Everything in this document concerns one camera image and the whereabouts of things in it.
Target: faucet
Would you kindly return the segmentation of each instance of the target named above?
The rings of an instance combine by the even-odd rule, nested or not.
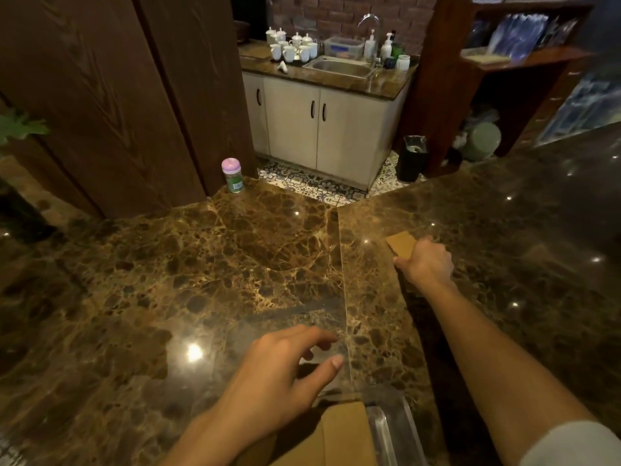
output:
[[[379,56],[377,55],[377,51],[378,51],[378,47],[379,47],[379,41],[380,41],[380,28],[381,28],[381,22],[379,21],[379,18],[372,14],[366,14],[364,16],[362,16],[362,19],[360,20],[360,23],[358,23],[358,28],[360,28],[360,26],[362,25],[362,23],[364,23],[367,20],[374,20],[376,23],[376,28],[375,28],[375,52],[373,53],[373,57],[371,58],[371,67],[376,67],[378,65],[381,65],[381,59],[379,58]]]

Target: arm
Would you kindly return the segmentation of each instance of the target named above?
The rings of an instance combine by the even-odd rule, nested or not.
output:
[[[516,466],[558,425],[595,420],[546,368],[460,294],[444,245],[425,237],[409,260],[394,260],[431,304],[504,465]]]
[[[343,357],[325,360],[303,379],[296,379],[299,361],[312,360],[314,346],[328,350],[336,341],[331,332],[302,325],[254,341],[220,400],[190,423],[159,466],[226,466],[310,409]]]

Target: marble countertop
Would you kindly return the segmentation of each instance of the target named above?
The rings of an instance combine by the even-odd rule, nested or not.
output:
[[[416,70],[416,66],[411,67],[407,72],[379,69],[366,80],[295,66],[288,66],[289,73],[284,74],[278,71],[278,63],[270,61],[271,55],[267,42],[251,41],[239,46],[239,52],[244,72],[319,85],[389,101],[399,95]]]
[[[330,388],[404,394],[431,466],[500,464],[430,307],[392,265],[384,239],[402,230],[444,242],[466,297],[621,433],[618,227],[597,217],[621,201],[617,136],[340,208],[248,179],[163,215],[75,220],[32,248],[0,239],[2,454],[156,464],[253,339],[304,323],[339,336]]]

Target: green plant leaf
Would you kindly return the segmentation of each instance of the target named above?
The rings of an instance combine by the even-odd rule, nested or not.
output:
[[[31,121],[28,114],[18,114],[12,109],[6,115],[0,115],[0,145],[5,145],[9,137],[25,139],[28,134],[47,134],[50,130],[44,120]]]

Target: pink lid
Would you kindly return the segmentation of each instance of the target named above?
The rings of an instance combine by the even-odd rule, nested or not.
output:
[[[227,175],[232,175],[242,171],[242,165],[237,158],[225,158],[222,160],[222,171]]]

